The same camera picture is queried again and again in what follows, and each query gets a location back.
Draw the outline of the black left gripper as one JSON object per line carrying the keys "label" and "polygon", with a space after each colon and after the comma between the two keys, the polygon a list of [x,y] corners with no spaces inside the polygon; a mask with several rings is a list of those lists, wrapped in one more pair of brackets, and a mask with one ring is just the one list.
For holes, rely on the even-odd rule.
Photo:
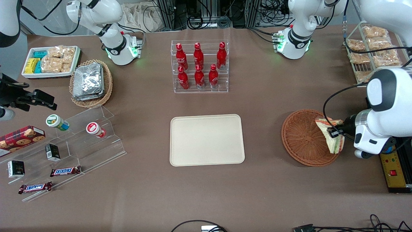
{"label": "black left gripper", "polygon": [[337,138],[344,133],[349,136],[355,136],[356,134],[356,116],[357,115],[350,115],[346,117],[344,122],[340,125],[328,127],[327,131],[331,138]]}

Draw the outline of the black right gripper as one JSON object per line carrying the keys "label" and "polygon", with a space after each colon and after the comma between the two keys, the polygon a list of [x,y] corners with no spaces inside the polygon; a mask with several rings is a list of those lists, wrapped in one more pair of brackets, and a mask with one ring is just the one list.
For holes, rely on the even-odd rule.
{"label": "black right gripper", "polygon": [[[25,98],[28,91],[25,88],[28,88],[30,85],[27,83],[20,83],[5,74],[1,74],[0,78],[0,105],[2,107],[12,107],[21,110],[29,110],[30,106],[26,103],[18,103],[19,98]],[[31,105],[33,106],[43,106],[47,107],[53,111],[57,110],[57,104],[54,103],[54,97],[50,94],[47,94],[41,90],[34,90],[32,92]]]}

